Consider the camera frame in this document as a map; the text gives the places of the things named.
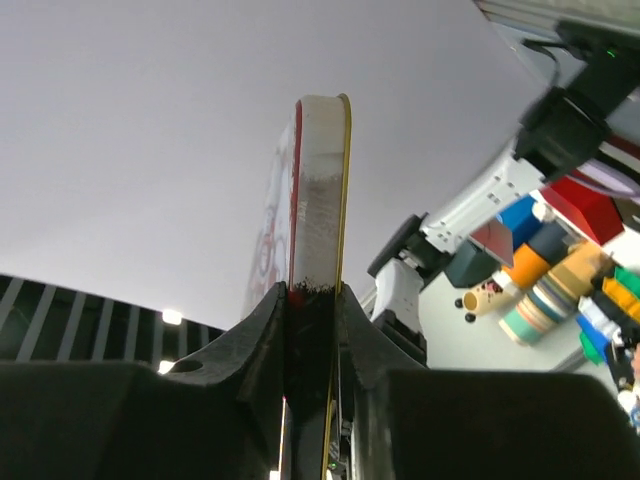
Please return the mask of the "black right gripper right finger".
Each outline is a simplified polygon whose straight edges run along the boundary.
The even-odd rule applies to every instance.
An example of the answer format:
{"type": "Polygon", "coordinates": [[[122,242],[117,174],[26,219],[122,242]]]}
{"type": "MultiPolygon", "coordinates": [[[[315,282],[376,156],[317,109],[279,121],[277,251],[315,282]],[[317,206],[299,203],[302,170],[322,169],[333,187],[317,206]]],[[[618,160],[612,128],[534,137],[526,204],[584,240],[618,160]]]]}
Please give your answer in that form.
{"type": "Polygon", "coordinates": [[[428,369],[349,288],[336,321],[353,376],[355,479],[635,479],[639,442],[597,380],[428,369]]]}

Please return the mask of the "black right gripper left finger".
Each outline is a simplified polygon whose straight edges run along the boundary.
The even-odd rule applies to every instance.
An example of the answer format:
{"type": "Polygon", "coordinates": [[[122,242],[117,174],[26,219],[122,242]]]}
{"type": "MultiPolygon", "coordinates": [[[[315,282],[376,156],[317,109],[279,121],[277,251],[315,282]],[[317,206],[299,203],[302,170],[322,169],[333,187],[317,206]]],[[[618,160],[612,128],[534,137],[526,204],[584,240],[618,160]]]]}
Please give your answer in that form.
{"type": "Polygon", "coordinates": [[[266,479],[279,456],[286,286],[167,374],[1,366],[5,479],[266,479]]]}

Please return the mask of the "gold tin lid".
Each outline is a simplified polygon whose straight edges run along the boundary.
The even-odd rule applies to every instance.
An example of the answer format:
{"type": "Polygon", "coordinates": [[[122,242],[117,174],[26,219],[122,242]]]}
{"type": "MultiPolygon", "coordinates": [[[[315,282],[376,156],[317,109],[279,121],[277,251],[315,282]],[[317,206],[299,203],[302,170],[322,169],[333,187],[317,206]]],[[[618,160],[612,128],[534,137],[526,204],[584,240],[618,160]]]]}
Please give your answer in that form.
{"type": "Polygon", "coordinates": [[[287,286],[279,476],[328,471],[352,111],[347,95],[299,99],[277,142],[243,311],[287,286]]]}

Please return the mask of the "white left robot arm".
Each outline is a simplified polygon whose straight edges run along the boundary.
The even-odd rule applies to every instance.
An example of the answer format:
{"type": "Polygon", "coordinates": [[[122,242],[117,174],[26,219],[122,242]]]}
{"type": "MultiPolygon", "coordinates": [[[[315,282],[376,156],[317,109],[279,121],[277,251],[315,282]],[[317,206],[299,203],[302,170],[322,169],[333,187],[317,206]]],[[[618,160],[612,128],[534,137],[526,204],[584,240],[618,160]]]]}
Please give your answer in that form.
{"type": "Polygon", "coordinates": [[[419,364],[426,362],[422,290],[500,211],[594,159],[611,135],[609,117],[639,86],[638,27],[570,14],[554,31],[554,41],[522,44],[545,55],[565,50],[583,67],[565,86],[555,73],[496,158],[439,211],[410,216],[368,268],[377,288],[374,325],[419,364]]]}

